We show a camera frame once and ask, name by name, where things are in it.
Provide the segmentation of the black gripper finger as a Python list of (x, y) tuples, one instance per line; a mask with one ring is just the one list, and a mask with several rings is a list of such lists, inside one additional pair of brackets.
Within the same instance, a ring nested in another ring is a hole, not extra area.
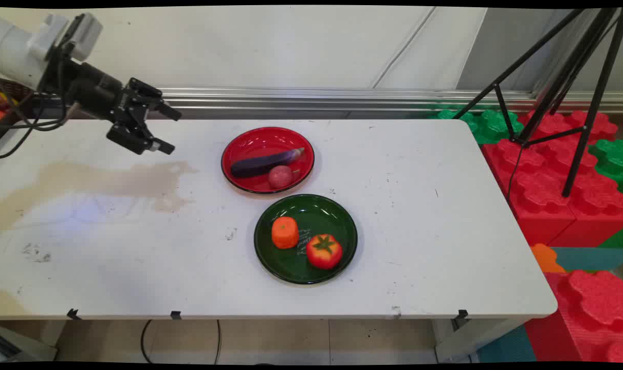
[(170, 155), (175, 150), (174, 145), (154, 137), (144, 124), (136, 126), (117, 122), (105, 136), (108, 140), (137, 155), (145, 151)]
[(159, 112), (164, 117), (175, 121), (182, 118), (182, 113), (165, 101), (160, 89), (150, 86), (137, 78), (129, 80), (128, 89), (129, 108), (143, 107), (147, 112)]

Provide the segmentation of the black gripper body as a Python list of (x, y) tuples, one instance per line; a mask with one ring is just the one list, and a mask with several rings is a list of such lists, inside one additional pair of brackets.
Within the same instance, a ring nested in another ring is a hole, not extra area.
[(87, 115), (120, 125), (143, 125), (149, 112), (149, 85), (137, 78), (123, 83), (88, 63), (72, 60), (69, 49), (50, 52), (47, 93), (63, 105), (79, 105)]

